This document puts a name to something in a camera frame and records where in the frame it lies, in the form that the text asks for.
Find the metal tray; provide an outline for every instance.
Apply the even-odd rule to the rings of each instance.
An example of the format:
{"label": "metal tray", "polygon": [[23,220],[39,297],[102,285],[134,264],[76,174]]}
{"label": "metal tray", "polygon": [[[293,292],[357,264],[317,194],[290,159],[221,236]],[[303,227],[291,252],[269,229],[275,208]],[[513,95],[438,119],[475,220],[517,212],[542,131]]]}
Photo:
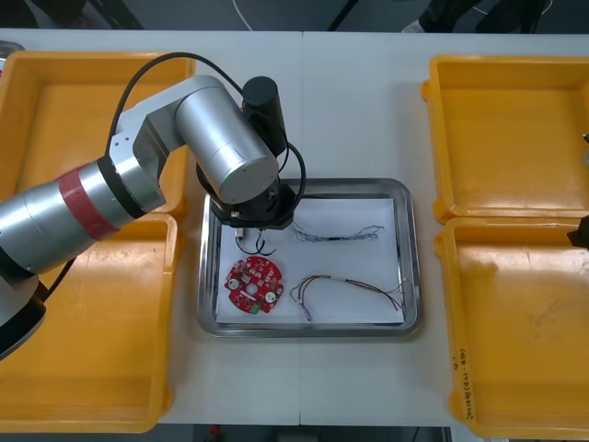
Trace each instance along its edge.
{"label": "metal tray", "polygon": [[[298,180],[284,180],[295,191]],[[278,337],[349,337],[405,336],[413,332],[422,318],[419,264],[415,240],[413,207],[409,190],[396,180],[381,179],[310,179],[306,198],[355,199],[385,198],[395,206],[395,230],[401,279],[404,285],[404,321],[387,324],[322,324],[322,323],[218,323],[216,305],[219,279],[221,223],[213,215],[213,201],[204,200],[202,216],[201,257],[197,314],[202,328],[217,337],[278,338]]]}

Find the yellow plastic bin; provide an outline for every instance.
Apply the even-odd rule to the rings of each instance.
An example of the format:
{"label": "yellow plastic bin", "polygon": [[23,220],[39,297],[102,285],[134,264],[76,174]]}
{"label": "yellow plastic bin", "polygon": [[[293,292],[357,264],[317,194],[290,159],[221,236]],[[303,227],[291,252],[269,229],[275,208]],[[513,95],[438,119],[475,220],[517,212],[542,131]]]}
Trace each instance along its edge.
{"label": "yellow plastic bin", "polygon": [[[0,83],[0,201],[104,155],[121,93],[158,53],[15,52]],[[194,75],[194,63],[168,60],[147,72],[127,101]],[[166,204],[182,215],[188,150],[170,155],[160,179]]]}
{"label": "yellow plastic bin", "polygon": [[[20,52],[0,82],[0,201],[103,155],[122,90],[156,53]],[[170,60],[132,106],[193,74]],[[159,211],[181,215],[186,149],[170,156]],[[177,223],[146,215],[75,260],[40,329],[0,363],[0,432],[144,432],[171,404]],[[41,276],[50,285],[60,269]]]}
{"label": "yellow plastic bin", "polygon": [[589,213],[589,58],[439,55],[422,95],[438,220]]}
{"label": "yellow plastic bin", "polygon": [[0,363],[0,432],[144,432],[157,423],[171,403],[177,243],[173,217],[146,215],[77,257],[39,330]]}
{"label": "yellow plastic bin", "polygon": [[487,438],[589,437],[589,251],[575,219],[454,218],[445,279],[450,409]]}

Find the white table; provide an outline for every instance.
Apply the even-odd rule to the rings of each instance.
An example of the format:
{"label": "white table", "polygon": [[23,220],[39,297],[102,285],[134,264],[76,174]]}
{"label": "white table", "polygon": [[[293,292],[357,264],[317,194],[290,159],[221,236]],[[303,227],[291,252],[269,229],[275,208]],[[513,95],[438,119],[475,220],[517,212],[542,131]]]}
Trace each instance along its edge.
{"label": "white table", "polygon": [[[31,50],[192,51],[240,84],[270,76],[310,177],[395,178],[413,196],[424,308],[415,335],[228,341],[205,335],[195,319],[201,193],[189,182],[192,212],[169,370],[175,400],[162,422],[457,425],[447,409],[444,293],[432,249],[440,227],[432,212],[432,148],[420,84],[437,53],[587,56],[589,36],[76,31],[72,38],[72,32],[0,29],[0,40]],[[297,176],[295,162],[286,174]]]}

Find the electronic component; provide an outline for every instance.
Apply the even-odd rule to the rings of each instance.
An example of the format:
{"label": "electronic component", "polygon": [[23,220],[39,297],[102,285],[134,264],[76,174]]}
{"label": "electronic component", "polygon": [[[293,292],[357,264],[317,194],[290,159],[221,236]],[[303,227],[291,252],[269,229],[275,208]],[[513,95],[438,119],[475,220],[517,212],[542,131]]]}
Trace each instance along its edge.
{"label": "electronic component", "polygon": [[276,307],[283,293],[282,274],[276,264],[264,257],[250,256],[236,262],[226,277],[229,299],[240,310],[255,315]]}

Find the silver robot arm segment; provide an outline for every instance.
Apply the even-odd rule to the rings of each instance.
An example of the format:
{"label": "silver robot arm segment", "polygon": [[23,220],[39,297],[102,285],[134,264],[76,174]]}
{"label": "silver robot arm segment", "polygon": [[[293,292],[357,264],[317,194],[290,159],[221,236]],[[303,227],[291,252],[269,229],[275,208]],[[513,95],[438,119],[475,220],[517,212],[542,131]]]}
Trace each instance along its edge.
{"label": "silver robot arm segment", "polygon": [[277,179],[275,155],[223,84],[194,76],[125,111],[104,157],[0,203],[0,360],[43,320],[37,275],[164,204],[159,177],[185,144],[221,203]]}

